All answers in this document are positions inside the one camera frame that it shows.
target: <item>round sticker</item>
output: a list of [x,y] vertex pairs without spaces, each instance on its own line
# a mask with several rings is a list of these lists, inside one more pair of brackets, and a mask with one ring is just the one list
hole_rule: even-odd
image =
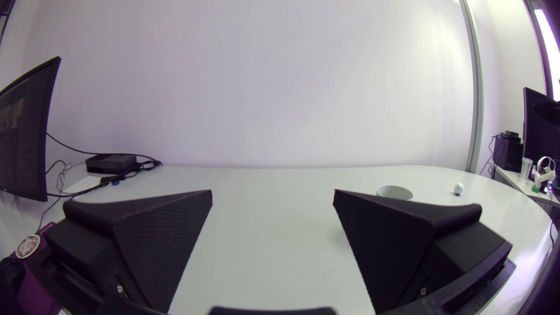
[[40,242],[41,238],[38,235],[29,235],[17,246],[16,257],[23,259],[31,256],[39,247]]

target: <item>white bowl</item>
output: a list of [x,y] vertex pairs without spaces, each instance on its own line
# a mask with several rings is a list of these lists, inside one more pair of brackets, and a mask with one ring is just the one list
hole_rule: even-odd
[[381,197],[410,200],[413,195],[412,192],[401,186],[383,185],[377,189],[377,195]]

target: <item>white cup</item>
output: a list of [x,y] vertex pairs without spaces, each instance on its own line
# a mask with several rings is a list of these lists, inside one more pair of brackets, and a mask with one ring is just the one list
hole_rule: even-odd
[[533,164],[533,160],[527,157],[522,159],[523,164],[521,165],[521,173],[519,174],[519,181],[521,183],[527,183],[527,177],[529,177],[529,172],[531,171],[531,164]]
[[381,197],[411,200],[412,192],[401,186],[383,185],[377,189],[377,195]]

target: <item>white table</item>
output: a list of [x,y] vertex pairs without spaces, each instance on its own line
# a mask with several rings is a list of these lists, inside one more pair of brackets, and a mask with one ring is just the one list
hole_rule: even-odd
[[560,201],[556,198],[554,194],[551,192],[547,193],[536,193],[531,190],[531,187],[534,185],[534,182],[531,180],[527,180],[526,183],[522,183],[519,179],[520,173],[512,172],[510,170],[504,170],[497,164],[493,164],[495,167],[495,172],[498,173],[506,182],[511,185],[511,187],[515,188],[516,190],[520,191],[527,195],[527,197],[531,198],[536,202],[543,203],[544,205],[552,205],[553,207],[560,207]]
[[[465,185],[461,196],[452,193],[457,182]],[[410,189],[418,202],[481,204],[481,222],[513,244],[509,259],[517,265],[482,314],[519,310],[549,249],[550,219],[521,192],[475,174],[430,166],[163,166],[78,201],[112,202],[212,190],[213,207],[175,294],[170,308],[173,315],[207,314],[214,305],[256,309],[332,306],[339,315],[364,315],[374,310],[332,206],[334,189],[375,194],[383,184]]]

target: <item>black pyramid-shaped cover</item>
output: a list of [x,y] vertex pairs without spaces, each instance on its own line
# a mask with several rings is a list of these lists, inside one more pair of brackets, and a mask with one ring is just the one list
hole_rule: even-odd
[[482,213],[475,204],[438,206],[340,190],[333,205],[377,313],[395,307],[434,237]]
[[64,204],[66,218],[114,239],[151,308],[167,313],[212,207],[210,190],[113,203]]

